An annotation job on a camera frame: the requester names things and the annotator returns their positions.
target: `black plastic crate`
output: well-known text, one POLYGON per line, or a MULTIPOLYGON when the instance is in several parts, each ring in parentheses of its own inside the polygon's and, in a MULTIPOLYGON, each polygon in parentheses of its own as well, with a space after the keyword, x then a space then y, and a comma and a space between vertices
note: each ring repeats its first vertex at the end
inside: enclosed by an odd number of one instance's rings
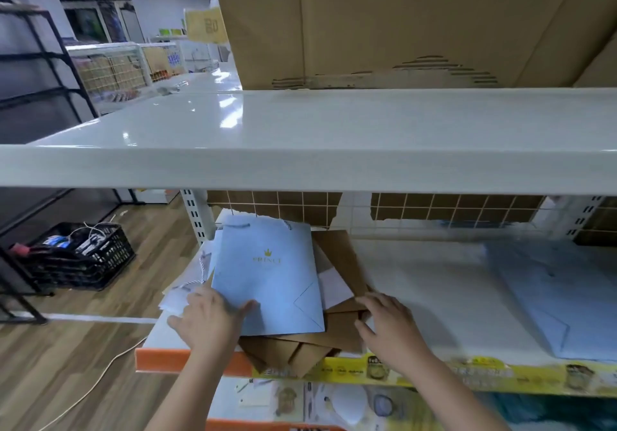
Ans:
MULTIPOLYGON (((69 236, 77 231, 90 232, 83 223, 59 223, 29 244, 41 247, 49 236, 69 236)), ((88 255, 73 250, 54 250, 53 254, 34 254, 20 258, 21 264, 42 288, 80 288, 102 290, 115 279, 135 257, 135 252, 120 225, 101 223, 96 231, 105 239, 88 255)))

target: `hand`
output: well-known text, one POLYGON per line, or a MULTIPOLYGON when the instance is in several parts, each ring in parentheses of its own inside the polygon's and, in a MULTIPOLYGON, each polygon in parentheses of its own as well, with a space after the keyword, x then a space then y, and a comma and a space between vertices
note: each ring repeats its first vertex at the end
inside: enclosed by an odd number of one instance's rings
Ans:
POLYGON ((431 356, 431 350, 424 342, 412 313, 396 298, 382 293, 367 293, 356 301, 371 311, 375 332, 362 321, 355 327, 366 346, 386 365, 404 374, 413 360, 431 356))
POLYGON ((208 356, 231 356, 240 337, 246 314, 257 306, 255 300, 232 310, 216 290, 200 286, 186 297, 189 302, 182 317, 169 316, 167 324, 191 348, 192 352, 208 356))

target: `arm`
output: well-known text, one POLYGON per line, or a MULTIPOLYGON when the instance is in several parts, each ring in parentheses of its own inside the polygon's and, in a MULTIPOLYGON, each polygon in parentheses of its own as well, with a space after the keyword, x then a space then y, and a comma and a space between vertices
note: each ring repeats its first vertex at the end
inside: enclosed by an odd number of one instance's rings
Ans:
POLYGON ((366 346, 401 373, 428 403, 449 431, 507 431, 500 417, 485 408, 450 368, 433 355, 422 339, 411 312, 396 298, 368 293, 358 301, 371 311, 375 332, 356 321, 366 346))
POLYGON ((188 296, 182 318, 167 323, 191 348, 189 360, 145 431, 204 431, 210 404, 240 336, 247 302, 230 312, 223 297, 209 287, 188 296))

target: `white power cord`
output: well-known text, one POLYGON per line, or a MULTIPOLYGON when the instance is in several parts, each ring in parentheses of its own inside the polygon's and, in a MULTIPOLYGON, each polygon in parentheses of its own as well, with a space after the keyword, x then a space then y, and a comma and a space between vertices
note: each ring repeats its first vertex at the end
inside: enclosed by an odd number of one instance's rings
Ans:
POLYGON ((60 418, 63 418, 68 412, 70 412, 71 410, 73 410, 73 408, 75 408, 82 400, 84 400, 88 394, 90 392, 92 392, 94 390, 94 388, 99 384, 99 382, 101 382, 101 379, 103 379, 103 376, 105 375, 105 373, 107 372, 107 370, 110 368, 110 366, 113 364, 114 361, 116 361, 119 357, 126 355, 129 351, 131 351, 132 349, 137 348, 140 344, 142 344, 144 341, 146 341, 147 337, 144 337, 143 339, 141 339, 140 341, 138 341, 137 343, 135 343, 135 345, 133 345, 131 348, 126 349, 125 351, 123 351, 122 353, 120 353, 119 355, 116 355, 112 361, 109 362, 109 364, 107 365, 107 367, 104 369, 104 371, 101 373, 101 376, 98 378, 98 380, 94 383, 94 385, 90 388, 90 390, 88 390, 77 402, 73 403, 73 405, 71 405, 70 407, 68 407, 64 412, 62 412, 60 415, 58 415, 58 417, 54 420, 51 420, 49 423, 47 423, 45 426, 43 426, 41 429, 39 429, 38 431, 43 431, 47 428, 49 428, 51 425, 53 425, 54 423, 56 423, 58 420, 60 420, 60 418))

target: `left hand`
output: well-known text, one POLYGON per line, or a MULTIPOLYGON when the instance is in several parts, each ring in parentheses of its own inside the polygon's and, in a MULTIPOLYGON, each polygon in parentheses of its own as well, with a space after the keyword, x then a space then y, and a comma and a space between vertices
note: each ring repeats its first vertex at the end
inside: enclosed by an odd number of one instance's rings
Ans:
POLYGON ((167 324, 178 333, 192 353, 231 355, 240 337, 244 318, 257 306, 257 302, 251 300, 240 309, 231 310, 220 293, 207 286, 200 286, 186 299, 189 304, 184 308, 182 317, 169 316, 167 324))

